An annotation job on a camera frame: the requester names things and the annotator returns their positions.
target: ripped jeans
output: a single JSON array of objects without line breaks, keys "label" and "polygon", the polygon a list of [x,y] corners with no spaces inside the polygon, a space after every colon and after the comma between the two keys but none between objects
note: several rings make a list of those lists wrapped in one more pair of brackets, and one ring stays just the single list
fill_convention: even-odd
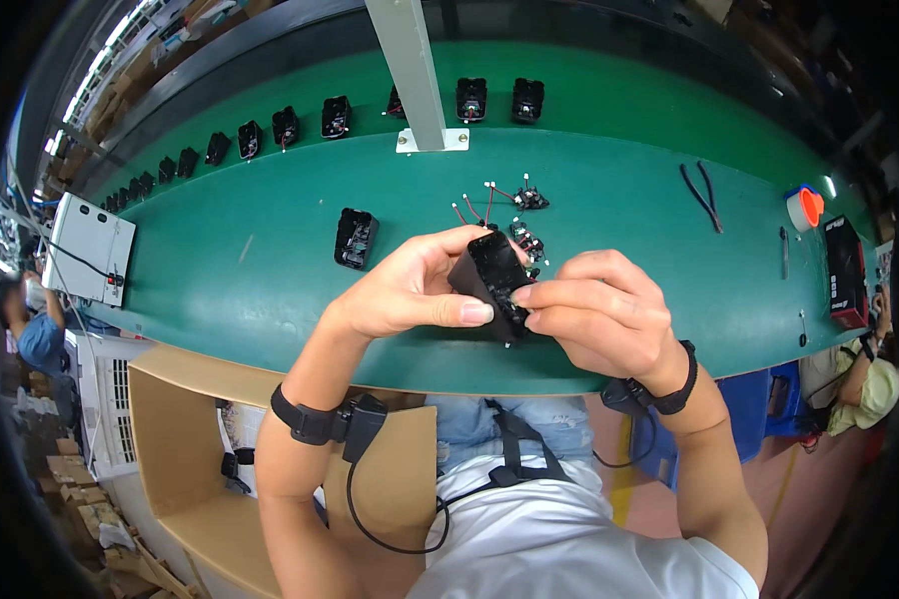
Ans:
[{"label": "ripped jeans", "polygon": [[[561,460],[592,463],[592,428],[583,397],[491,398],[535,428]],[[492,416],[496,411],[483,398],[427,395],[436,406],[436,467],[442,476],[462,462],[480,455],[503,455],[503,440]],[[522,455],[542,455],[539,442],[519,441]]]}]

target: hand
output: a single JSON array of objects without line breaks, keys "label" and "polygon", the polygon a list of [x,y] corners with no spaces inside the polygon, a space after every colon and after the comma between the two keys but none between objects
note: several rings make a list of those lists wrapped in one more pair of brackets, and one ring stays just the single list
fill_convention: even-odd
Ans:
[{"label": "hand", "polygon": [[[419,325],[479,327],[492,320],[492,306],[452,292],[447,275],[469,242],[490,231],[467,225],[407,240],[327,311],[367,338]],[[517,250],[520,259],[525,254]]]},{"label": "hand", "polygon": [[882,291],[873,298],[873,309],[879,315],[875,324],[875,333],[881,339],[893,327],[893,304],[890,301],[888,286],[882,286]]},{"label": "hand", "polygon": [[554,337],[579,368],[634,377],[656,397],[685,385],[689,358],[662,290],[616,250],[584,252],[554,280],[516,290],[513,301],[533,310],[526,327]]}]

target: face mask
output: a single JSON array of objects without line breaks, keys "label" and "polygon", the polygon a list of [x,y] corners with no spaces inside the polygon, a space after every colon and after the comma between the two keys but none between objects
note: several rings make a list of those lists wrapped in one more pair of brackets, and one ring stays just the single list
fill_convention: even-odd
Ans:
[{"label": "face mask", "polygon": [[27,279],[25,285],[24,302],[31,309],[37,312],[47,309],[47,295],[44,293],[43,286],[36,279]]}]

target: yellow floor line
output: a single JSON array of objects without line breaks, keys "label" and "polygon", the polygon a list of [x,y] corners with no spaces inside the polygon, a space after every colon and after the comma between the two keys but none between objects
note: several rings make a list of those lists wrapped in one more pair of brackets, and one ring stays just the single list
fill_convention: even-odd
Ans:
[{"label": "yellow floor line", "polygon": [[[629,461],[629,444],[632,430],[632,419],[623,416],[619,425],[619,442],[616,444],[616,463],[622,464]],[[630,502],[633,499],[635,486],[635,467],[621,468],[612,471],[612,488],[610,490],[610,505],[612,506],[612,521],[620,528],[626,526],[629,517]]]},{"label": "yellow floor line", "polygon": [[773,506],[773,510],[769,514],[769,519],[766,521],[766,530],[773,527],[773,522],[776,521],[776,516],[779,515],[779,508],[782,507],[782,498],[786,497],[786,490],[789,488],[789,480],[793,476],[793,468],[796,467],[796,458],[800,456],[800,447],[799,443],[793,443],[793,446],[789,448],[789,464],[786,466],[786,473],[782,476],[782,486],[779,487],[779,495],[776,497],[776,504]]}]

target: blue shirt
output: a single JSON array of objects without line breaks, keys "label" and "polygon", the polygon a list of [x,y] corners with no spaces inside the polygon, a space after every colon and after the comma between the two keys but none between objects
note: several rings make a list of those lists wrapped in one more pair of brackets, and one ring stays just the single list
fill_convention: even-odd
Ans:
[{"label": "blue shirt", "polygon": [[20,338],[17,351],[24,362],[48,377],[64,377],[63,329],[58,327],[49,314],[42,312],[30,318]]}]

